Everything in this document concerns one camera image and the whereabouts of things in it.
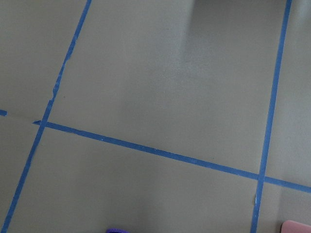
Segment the purple cloth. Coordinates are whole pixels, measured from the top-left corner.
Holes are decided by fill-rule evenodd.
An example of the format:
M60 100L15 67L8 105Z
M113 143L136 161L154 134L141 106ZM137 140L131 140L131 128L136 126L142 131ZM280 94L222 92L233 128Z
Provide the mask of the purple cloth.
M110 228L106 230L106 233L129 233L129 232L123 229Z

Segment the pink plastic bin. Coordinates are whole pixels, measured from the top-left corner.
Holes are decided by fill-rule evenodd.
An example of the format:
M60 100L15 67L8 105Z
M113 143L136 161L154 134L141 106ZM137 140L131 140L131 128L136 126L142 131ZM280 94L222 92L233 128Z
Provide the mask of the pink plastic bin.
M282 223L281 233L311 233L311 226L292 220Z

